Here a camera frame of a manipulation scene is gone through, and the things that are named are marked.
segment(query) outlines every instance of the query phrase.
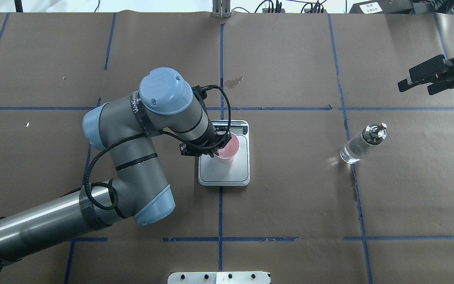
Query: blue joint cap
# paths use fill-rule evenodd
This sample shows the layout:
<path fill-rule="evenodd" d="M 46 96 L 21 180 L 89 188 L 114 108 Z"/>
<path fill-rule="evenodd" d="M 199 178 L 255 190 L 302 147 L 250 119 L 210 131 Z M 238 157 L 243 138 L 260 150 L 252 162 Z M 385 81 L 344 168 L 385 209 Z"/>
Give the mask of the blue joint cap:
<path fill-rule="evenodd" d="M 161 67 L 150 71 L 139 84 L 141 102 L 162 115 L 182 112 L 191 104 L 192 89 L 176 70 Z"/>
<path fill-rule="evenodd" d="M 140 226 L 148 225 L 168 216 L 175 209 L 175 199 L 171 186 L 167 185 L 143 209 L 134 215 L 134 220 Z"/>
<path fill-rule="evenodd" d="M 102 108 L 108 103 L 104 103 L 97 108 L 89 111 L 82 121 L 83 134 L 90 141 L 90 144 L 98 150 L 103 150 L 105 147 L 101 141 L 99 134 L 99 118 L 101 117 Z"/>

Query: silver lid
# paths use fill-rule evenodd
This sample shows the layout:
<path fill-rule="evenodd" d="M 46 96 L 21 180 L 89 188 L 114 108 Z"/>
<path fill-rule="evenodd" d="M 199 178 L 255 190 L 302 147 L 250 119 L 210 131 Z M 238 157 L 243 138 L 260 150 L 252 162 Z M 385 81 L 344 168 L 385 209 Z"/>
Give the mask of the silver lid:
<path fill-rule="evenodd" d="M 386 139 L 386 128 L 388 126 L 384 122 L 381 125 L 369 124 L 362 131 L 362 136 L 369 144 L 379 145 Z"/>

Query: pink bowl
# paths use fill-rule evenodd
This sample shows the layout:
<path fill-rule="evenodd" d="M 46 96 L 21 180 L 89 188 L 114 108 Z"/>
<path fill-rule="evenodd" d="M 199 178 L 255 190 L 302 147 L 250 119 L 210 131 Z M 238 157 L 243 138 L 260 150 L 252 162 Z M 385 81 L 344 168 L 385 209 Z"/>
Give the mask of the pink bowl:
<path fill-rule="evenodd" d="M 215 157 L 222 162 L 229 162 L 234 159 L 238 151 L 239 151 L 238 137 L 234 133 L 231 133 L 231 140 L 223 149 L 218 149 L 218 156 L 215 155 Z"/>

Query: white label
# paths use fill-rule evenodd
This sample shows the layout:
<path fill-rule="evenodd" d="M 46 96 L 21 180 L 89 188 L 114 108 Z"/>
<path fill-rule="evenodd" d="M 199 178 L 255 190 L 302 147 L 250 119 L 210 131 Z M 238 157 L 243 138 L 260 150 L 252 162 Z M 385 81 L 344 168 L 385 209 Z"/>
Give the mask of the white label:
<path fill-rule="evenodd" d="M 360 5 L 360 9 L 362 9 L 362 12 L 364 12 L 364 14 L 372 14 L 372 13 L 378 13 L 379 11 L 383 11 L 380 7 L 380 4 L 378 4 L 378 2 Z"/>

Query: gray robot arm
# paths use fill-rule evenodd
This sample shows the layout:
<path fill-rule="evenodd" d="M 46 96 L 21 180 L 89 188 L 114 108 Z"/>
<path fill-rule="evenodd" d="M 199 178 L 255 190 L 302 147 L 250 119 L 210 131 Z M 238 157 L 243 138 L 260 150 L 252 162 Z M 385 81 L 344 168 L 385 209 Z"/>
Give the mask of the gray robot arm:
<path fill-rule="evenodd" d="M 216 131 L 202 100 L 211 88 L 218 87 L 191 88 L 175 70 L 158 68 L 144 77 L 137 92 L 87 113 L 83 129 L 95 148 L 105 149 L 133 137 L 110 149 L 118 177 L 87 183 L 90 190 L 83 186 L 0 218 L 0 267 L 127 217 L 147 225 L 168 216 L 175 202 L 151 137 L 179 138 L 182 155 L 212 155 L 223 148 L 229 133 Z"/>

